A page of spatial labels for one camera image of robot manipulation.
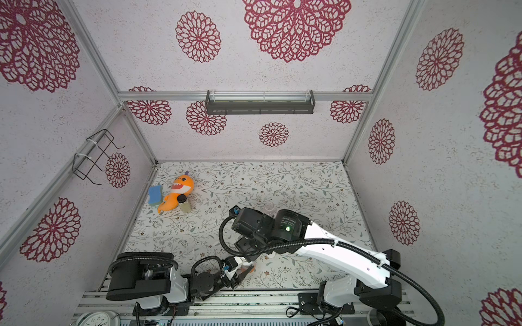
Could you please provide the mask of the white bottle orange base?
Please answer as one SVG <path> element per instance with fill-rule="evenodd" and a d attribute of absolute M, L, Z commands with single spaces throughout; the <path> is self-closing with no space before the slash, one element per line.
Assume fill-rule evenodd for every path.
<path fill-rule="evenodd" d="M 252 262 L 248 265 L 243 265 L 239 271 L 238 278 L 240 281 L 244 280 L 249 273 L 255 270 L 255 263 Z"/>

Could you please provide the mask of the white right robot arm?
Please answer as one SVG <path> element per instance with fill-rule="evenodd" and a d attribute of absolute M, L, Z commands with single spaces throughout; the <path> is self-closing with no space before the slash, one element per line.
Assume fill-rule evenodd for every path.
<path fill-rule="evenodd" d="M 343 240 L 304 215 L 282 209 L 274 217 L 255 209 L 234 206 L 229 210 L 232 230 L 240 234 L 236 254 L 246 262 L 276 252 L 313 258 L 346 273 L 319 286 L 318 306 L 341 308 L 361 302 L 381 311 L 391 311 L 402 300 L 402 285 L 392 279 L 384 264 L 399 265 L 394 250 L 379 253 L 359 246 L 345 248 Z"/>

